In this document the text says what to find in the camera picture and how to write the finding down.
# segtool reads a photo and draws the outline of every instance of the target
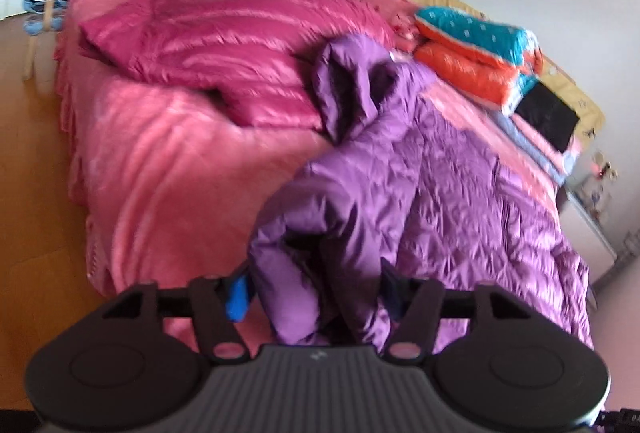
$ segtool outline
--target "folded blanket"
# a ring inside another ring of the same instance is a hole
[[[393,38],[354,0],[128,0],[81,28],[132,79],[218,90],[243,126],[316,129],[306,88],[327,39],[363,33],[391,49]]]
[[[535,35],[520,27],[475,18],[448,7],[428,7],[415,15],[420,33],[460,55],[494,68],[516,68],[528,76],[542,72]]]
[[[510,115],[523,95],[536,83],[516,68],[494,68],[465,58],[436,42],[419,47],[414,57],[474,101]]]
[[[346,330],[380,349],[390,331],[378,302],[385,258],[447,288],[491,280],[590,344],[586,265],[497,155],[420,96],[433,81],[364,36],[325,49],[314,90],[337,147],[267,201],[248,247],[278,339],[317,345]],[[436,350],[467,324],[442,321]]]

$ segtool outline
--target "wooden floor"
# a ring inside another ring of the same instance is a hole
[[[0,409],[29,407],[22,375],[45,342],[102,301],[84,271],[85,211],[66,196],[53,34],[23,83],[23,19],[0,21]]]

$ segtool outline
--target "purple quilted fabric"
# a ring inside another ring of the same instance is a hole
[[[325,48],[314,88],[335,148],[268,200],[248,250],[278,340],[324,344],[339,317],[381,348],[384,257],[447,288],[493,281],[591,345],[585,263],[497,155],[419,95],[433,79],[364,36]],[[436,350],[466,326],[443,321]]]

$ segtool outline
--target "blue stool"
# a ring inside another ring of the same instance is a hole
[[[33,63],[36,57],[36,37],[43,32],[62,30],[68,0],[23,0],[22,6],[32,14],[25,19],[22,28],[29,36],[27,56],[24,61],[22,79],[33,76]]]

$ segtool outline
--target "wooden stick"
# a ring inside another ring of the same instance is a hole
[[[44,19],[42,20],[42,29],[45,32],[49,32],[51,30],[54,2],[55,0],[44,0]]]
[[[36,36],[29,37],[29,46],[27,48],[27,55],[24,58],[24,69],[22,71],[22,79],[29,80],[33,77],[33,64],[36,59],[36,44],[38,39]]]

